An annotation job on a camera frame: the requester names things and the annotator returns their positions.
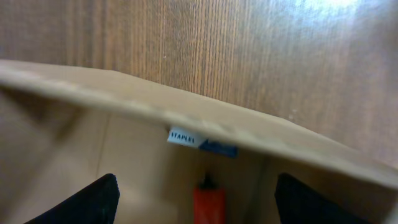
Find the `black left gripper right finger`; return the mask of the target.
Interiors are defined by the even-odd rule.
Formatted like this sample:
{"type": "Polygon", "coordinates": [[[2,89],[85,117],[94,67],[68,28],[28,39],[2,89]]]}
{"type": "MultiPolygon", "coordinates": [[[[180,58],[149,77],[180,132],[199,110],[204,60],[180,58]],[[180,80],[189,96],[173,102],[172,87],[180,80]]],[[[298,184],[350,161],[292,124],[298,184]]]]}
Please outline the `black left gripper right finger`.
{"type": "Polygon", "coordinates": [[[287,173],[274,193],[281,224],[368,224],[287,173]]]}

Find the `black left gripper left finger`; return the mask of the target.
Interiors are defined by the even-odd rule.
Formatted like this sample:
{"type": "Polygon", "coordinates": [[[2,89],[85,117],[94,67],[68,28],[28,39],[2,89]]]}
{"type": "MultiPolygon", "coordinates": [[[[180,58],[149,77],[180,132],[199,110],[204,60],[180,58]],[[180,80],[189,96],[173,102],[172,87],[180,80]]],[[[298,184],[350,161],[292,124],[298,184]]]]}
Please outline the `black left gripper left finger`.
{"type": "Polygon", "coordinates": [[[116,176],[105,174],[26,224],[113,224],[119,198],[116,176]]]}

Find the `brown cardboard box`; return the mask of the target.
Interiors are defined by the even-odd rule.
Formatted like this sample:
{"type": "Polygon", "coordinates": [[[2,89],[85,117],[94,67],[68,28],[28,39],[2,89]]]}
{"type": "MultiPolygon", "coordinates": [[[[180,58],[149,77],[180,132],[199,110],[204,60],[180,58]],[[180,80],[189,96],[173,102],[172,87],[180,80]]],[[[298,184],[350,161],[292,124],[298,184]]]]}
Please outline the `brown cardboard box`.
{"type": "Polygon", "coordinates": [[[370,223],[397,222],[397,170],[282,118],[124,73],[1,61],[1,222],[24,223],[111,173],[116,223],[193,223],[210,173],[227,223],[279,223],[287,173],[370,223]],[[167,142],[172,126],[238,156],[167,142]]]}

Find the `red stapler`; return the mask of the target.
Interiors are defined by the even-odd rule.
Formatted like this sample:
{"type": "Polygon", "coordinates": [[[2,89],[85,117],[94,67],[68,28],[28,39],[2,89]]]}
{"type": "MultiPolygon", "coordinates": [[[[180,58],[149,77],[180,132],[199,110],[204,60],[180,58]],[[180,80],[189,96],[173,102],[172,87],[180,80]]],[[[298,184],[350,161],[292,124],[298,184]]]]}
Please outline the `red stapler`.
{"type": "Polygon", "coordinates": [[[226,223],[226,193],[208,172],[193,190],[193,223],[226,223]]]}

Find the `white blue staples box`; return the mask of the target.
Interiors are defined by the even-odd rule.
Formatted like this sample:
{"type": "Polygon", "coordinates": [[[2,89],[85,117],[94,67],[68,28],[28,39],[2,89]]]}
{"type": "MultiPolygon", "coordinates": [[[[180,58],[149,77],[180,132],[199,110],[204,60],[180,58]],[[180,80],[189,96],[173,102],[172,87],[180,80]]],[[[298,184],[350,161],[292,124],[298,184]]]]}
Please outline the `white blue staples box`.
{"type": "Polygon", "coordinates": [[[176,126],[170,128],[167,142],[231,158],[238,156],[238,148],[235,145],[214,141],[204,137],[202,134],[176,126]]]}

